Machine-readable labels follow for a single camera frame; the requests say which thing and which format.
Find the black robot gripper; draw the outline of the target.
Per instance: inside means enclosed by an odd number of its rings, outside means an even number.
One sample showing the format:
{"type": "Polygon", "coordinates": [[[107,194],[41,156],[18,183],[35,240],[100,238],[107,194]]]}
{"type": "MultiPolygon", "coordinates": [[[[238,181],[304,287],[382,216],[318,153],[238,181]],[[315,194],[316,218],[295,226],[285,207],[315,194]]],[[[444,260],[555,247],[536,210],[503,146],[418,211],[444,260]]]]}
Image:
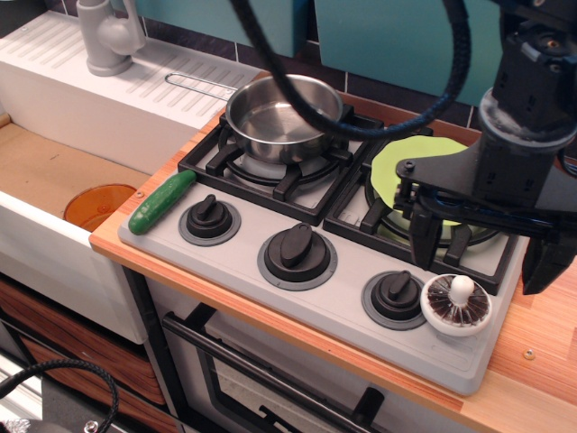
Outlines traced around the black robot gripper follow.
{"type": "Polygon", "coordinates": [[[523,235],[523,294],[547,289],[576,256],[576,180],[555,152],[476,143],[445,156],[400,161],[394,207],[410,218],[412,261],[429,270],[443,220],[523,235]]]}

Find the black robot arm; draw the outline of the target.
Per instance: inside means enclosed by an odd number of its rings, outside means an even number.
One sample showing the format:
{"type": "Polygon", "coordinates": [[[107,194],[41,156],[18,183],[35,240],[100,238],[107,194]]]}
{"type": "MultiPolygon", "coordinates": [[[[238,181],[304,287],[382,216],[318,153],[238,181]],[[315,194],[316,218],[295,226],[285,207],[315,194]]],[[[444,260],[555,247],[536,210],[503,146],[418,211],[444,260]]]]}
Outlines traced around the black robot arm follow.
{"type": "Polygon", "coordinates": [[[522,235],[523,291],[544,291],[576,255],[576,4],[502,1],[502,57],[466,150],[398,163],[395,205],[410,222],[413,263],[432,265],[445,220],[522,235]]]}

